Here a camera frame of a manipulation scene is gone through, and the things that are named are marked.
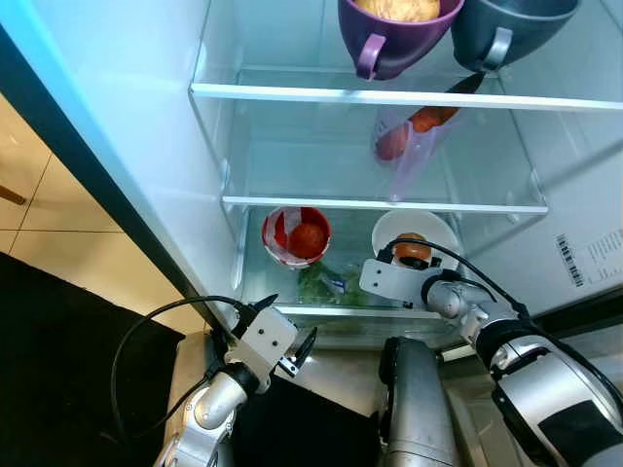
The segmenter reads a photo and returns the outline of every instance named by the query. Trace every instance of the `refrigerator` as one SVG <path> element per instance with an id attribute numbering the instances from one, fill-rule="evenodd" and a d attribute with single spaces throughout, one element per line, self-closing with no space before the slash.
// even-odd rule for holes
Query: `refrigerator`
<path id="1" fill-rule="evenodd" d="M 323 262 L 341 274 L 373 257 L 371 230 L 398 209 L 441 217 L 534 316 L 621 289 L 621 0 L 582 2 L 551 41 L 454 104 L 443 92 L 469 71 L 450 32 L 398 78 L 360 80 L 336 0 L 12 0 L 0 21 L 195 290 L 279 293 L 294 322 L 320 326 L 320 346 L 406 335 L 440 348 L 457 334 L 423 309 L 306 296 L 261 243 L 279 206 L 325 214 Z M 462 109 L 397 196 L 372 155 L 375 124 L 435 104 Z"/>

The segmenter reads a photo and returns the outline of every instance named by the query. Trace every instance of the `barcode label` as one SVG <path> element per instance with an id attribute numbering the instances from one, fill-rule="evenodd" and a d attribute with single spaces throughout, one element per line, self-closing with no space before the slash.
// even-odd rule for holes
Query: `barcode label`
<path id="1" fill-rule="evenodd" d="M 573 255 L 573 250 L 568 246 L 567 236 L 565 234 L 558 235 L 556 237 L 556 242 L 558 244 L 558 250 L 561 252 L 561 256 L 565 262 L 565 266 L 567 267 L 568 275 L 571 277 L 575 287 L 583 286 L 584 277 L 582 277 L 582 272 L 575 264 L 575 256 Z"/>

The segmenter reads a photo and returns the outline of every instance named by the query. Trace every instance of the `white plate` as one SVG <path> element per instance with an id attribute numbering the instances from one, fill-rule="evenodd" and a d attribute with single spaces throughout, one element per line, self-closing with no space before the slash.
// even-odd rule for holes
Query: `white plate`
<path id="1" fill-rule="evenodd" d="M 374 254 L 378 255 L 379 250 L 385 248 L 388 243 L 396 239 L 400 234 L 416 233 L 422 235 L 426 240 L 438 243 L 441 246 L 459 253 L 458 238 L 450 228 L 439 217 L 428 211 L 389 211 L 384 214 L 375 224 L 372 230 L 372 248 Z M 435 251 L 432 256 L 441 260 L 442 269 L 456 269 L 458 261 L 450 256 Z"/>

